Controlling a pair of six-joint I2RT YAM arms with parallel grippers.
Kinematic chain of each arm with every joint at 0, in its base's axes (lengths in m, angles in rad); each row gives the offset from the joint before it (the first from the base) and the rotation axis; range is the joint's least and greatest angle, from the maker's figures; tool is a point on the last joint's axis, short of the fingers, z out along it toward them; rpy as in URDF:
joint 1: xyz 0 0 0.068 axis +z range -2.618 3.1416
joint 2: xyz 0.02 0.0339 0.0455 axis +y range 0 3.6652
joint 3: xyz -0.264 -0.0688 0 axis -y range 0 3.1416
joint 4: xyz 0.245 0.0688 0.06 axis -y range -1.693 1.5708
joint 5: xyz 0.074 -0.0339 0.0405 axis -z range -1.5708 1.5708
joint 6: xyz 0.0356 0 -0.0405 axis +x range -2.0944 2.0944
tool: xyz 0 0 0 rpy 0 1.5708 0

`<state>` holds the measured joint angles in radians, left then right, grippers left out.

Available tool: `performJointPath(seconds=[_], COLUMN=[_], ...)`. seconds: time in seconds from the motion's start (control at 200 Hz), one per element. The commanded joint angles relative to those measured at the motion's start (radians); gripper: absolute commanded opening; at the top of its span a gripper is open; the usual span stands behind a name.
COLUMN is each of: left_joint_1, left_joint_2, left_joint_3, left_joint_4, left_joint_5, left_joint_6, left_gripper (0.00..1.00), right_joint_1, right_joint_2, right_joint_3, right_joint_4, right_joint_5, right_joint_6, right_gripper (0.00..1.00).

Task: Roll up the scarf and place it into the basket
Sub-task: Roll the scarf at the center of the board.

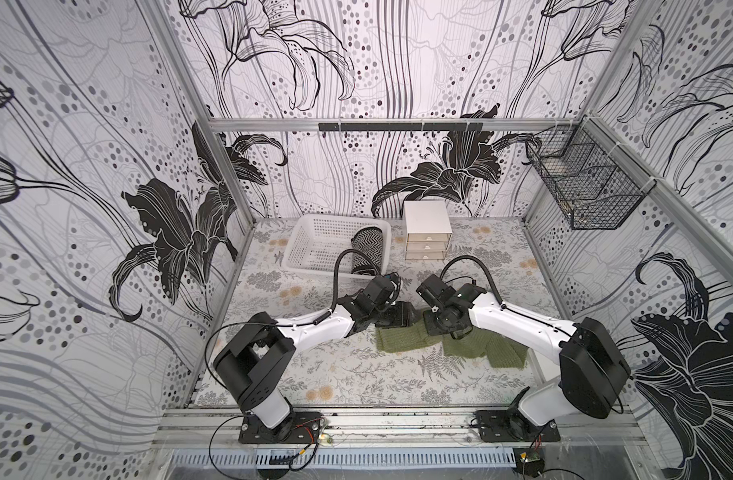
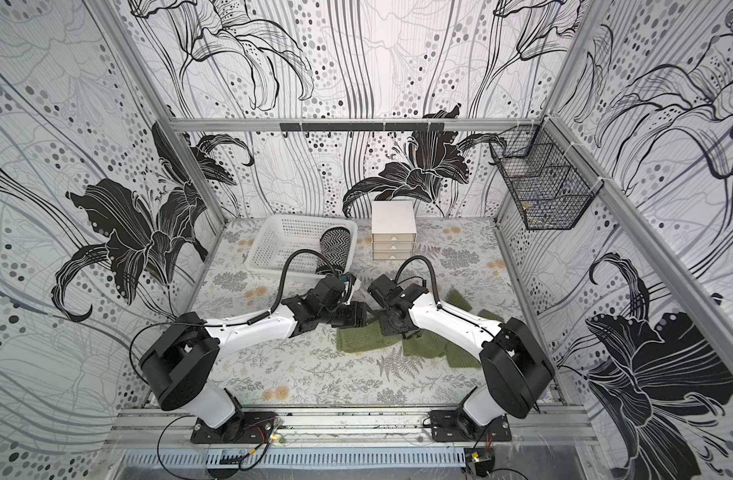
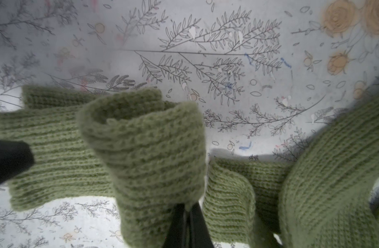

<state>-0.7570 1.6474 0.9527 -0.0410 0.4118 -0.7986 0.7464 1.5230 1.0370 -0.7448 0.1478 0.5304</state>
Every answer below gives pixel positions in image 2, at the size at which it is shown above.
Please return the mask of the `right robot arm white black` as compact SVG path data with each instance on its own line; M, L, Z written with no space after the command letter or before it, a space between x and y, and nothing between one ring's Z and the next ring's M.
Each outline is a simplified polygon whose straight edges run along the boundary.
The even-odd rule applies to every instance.
M438 300L421 284L401 287L382 275L367 292L381 307L380 327L387 335L434 333L475 357L485 384L469 392L452 410L429 414L435 442L511 439L509 422L524 419L552 382L555 370L524 322L475 316Z

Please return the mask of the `black white patterned knit scarf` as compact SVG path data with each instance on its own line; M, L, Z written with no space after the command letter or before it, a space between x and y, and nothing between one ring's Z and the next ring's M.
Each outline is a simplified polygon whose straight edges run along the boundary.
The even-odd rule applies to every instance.
M350 256L350 243L352 243L352 234L344 226L336 226L324 231L320 237L320 254L324 256L324 260L318 260L316 273L328 274L335 271L336 274L340 274L346 271L346 262Z

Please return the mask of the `white plastic perforated basket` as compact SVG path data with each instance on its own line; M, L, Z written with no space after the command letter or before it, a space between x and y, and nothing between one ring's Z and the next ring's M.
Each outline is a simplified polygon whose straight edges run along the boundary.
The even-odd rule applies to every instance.
M280 275L282 267L290 255L300 249L314 250L320 253L320 237L324 231L344 226L352 234L350 256L346 262L346 271L350 270L356 240L358 240L358 224L344 218L325 218L300 215L274 215L262 224L258 236L250 247L244 265L247 270L258 274Z

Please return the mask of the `green knit scarf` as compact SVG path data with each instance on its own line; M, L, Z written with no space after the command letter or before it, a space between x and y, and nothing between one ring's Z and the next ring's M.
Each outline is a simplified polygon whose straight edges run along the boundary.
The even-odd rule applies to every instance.
M336 349L344 353L362 353L388 348L400 343L404 357L424 359L445 358L454 369L480 369L477 356L433 332L420 330L404 338L401 335L387 336L381 333L374 322L366 327L336 330Z

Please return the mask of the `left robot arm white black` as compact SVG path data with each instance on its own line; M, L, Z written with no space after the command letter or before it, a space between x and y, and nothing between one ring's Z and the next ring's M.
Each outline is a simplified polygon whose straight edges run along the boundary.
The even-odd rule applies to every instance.
M366 324L364 302L354 301L360 280L328 275L302 295L288 297L272 311L224 319L188 312L170 323L138 360L138 372L161 410L184 410L196 418L194 444L264 443L274 414L249 414L234 394L212 380L216 361L248 347L294 338L324 324L333 328Z

